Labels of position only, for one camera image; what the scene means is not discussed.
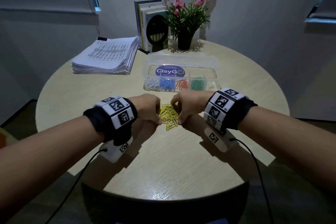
purple sticker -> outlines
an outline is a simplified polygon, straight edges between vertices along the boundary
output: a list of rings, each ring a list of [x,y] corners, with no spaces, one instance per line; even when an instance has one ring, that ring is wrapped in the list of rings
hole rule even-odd
[[[180,66],[168,66],[168,65],[163,65],[159,66],[155,70],[156,75],[161,75],[161,76],[177,76],[177,77],[184,77],[186,75],[185,70],[180,67]]]

table top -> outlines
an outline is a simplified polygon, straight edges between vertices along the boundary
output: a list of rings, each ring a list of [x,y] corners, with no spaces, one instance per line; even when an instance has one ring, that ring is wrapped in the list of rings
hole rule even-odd
[[[164,52],[177,52],[175,44]],[[208,41],[197,40],[191,51],[204,52],[218,60],[218,81],[247,95],[259,106],[289,115],[286,98],[276,81],[258,64],[244,55]],[[71,61],[59,68],[45,84],[36,107],[36,126],[45,130],[82,115],[94,103],[110,95],[123,97],[152,93],[161,103],[170,103],[174,93],[148,92],[143,89],[141,75],[147,55],[137,51],[130,75],[73,74]],[[194,117],[199,124],[202,119]],[[145,200],[186,200],[206,197],[231,188],[256,177],[256,168],[250,154],[241,146],[222,153],[197,132],[178,126],[166,131],[161,125],[156,129],[141,122],[134,123],[134,142],[117,163],[98,156],[85,171],[82,181],[93,188],[119,196]],[[268,166],[275,157],[236,130],[229,130],[243,141],[255,157]],[[99,146],[71,167],[72,175],[79,173]]]

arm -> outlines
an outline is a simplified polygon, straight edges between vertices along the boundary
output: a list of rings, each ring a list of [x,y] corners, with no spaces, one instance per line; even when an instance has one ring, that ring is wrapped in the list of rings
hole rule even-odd
[[[176,94],[183,123],[189,115],[203,112],[213,91]],[[314,182],[336,188],[336,135],[289,116],[262,107],[252,107],[238,129],[289,167]]]
[[[156,114],[158,97],[144,94],[129,100],[138,117],[162,123]],[[103,140],[103,133],[81,116],[2,148],[0,216],[10,218]]]

black pot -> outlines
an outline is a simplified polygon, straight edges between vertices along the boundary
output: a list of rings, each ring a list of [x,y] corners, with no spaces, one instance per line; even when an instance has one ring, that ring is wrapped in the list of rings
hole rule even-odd
[[[190,49],[191,40],[193,39],[194,34],[190,33],[178,33],[177,34],[177,45],[180,50],[186,51]]]

plastic container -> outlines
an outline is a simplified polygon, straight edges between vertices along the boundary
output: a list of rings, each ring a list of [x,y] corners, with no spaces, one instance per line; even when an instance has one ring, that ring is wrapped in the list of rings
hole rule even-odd
[[[151,52],[142,70],[144,90],[179,92],[182,90],[219,90],[215,57],[201,54]]]

